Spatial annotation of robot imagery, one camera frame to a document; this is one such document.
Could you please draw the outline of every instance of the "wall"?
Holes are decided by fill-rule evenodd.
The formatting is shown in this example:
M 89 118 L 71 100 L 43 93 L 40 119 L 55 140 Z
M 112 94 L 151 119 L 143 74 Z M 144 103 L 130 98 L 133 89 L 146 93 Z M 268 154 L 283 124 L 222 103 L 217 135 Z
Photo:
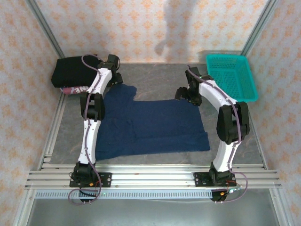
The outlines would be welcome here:
M 133 63 L 241 51 L 267 1 L 37 0 L 67 57 L 113 53 Z
M 250 105 L 268 166 L 280 170 L 296 225 L 301 222 L 301 3 L 280 0 L 249 62 L 259 92 Z
M 0 4 L 0 225 L 12 224 L 29 170 L 37 165 L 59 91 L 57 55 L 24 0 Z

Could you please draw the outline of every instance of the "blue cloth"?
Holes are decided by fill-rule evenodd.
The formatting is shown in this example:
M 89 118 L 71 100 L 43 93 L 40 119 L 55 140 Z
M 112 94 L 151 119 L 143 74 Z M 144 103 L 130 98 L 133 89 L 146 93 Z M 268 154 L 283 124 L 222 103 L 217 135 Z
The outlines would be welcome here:
M 210 150 L 197 106 L 186 100 L 134 101 L 136 88 L 114 85 L 105 95 L 96 160 L 122 155 Z

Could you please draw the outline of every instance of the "teal plastic basket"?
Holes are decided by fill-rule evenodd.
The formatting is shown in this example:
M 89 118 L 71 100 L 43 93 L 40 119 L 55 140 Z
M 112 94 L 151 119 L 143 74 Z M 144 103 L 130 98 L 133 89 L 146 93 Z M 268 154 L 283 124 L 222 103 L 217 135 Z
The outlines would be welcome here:
M 245 56 L 209 54 L 206 62 L 208 74 L 230 97 L 245 102 L 258 99 L 250 65 Z

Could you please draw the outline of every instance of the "floral wallpaper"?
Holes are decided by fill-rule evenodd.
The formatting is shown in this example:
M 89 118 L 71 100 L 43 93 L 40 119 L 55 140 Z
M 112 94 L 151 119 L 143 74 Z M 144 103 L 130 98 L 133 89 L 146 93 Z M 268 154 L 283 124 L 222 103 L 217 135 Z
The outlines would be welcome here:
M 301 3 L 279 0 L 248 56 L 259 100 L 250 105 L 268 166 L 280 170 L 301 222 Z
M 0 225 L 10 226 L 56 109 L 58 56 L 24 0 L 0 4 L 0 13 Z
M 37 0 L 67 57 L 199 62 L 203 50 L 241 51 L 268 0 Z

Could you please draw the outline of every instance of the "black mounting plate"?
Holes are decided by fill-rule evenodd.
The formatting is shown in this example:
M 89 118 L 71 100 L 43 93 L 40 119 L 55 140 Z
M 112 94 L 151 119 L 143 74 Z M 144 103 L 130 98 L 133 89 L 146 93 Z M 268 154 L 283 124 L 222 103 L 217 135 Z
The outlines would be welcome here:
M 98 175 L 100 176 L 101 182 L 102 182 L 102 187 L 111 187 L 111 182 L 112 182 L 112 173 L 102 173 L 98 172 Z M 82 184 L 82 183 L 76 183 L 76 181 L 71 181 L 69 187 L 95 187 L 95 185 L 87 185 L 87 183 Z
M 226 180 L 220 182 L 218 185 L 214 184 L 212 181 L 209 172 L 195 172 L 193 173 L 194 182 L 196 187 L 214 187 L 214 186 L 220 186 L 220 187 L 227 187 L 229 183 L 229 187 L 235 187 L 237 184 L 236 182 L 227 182 Z

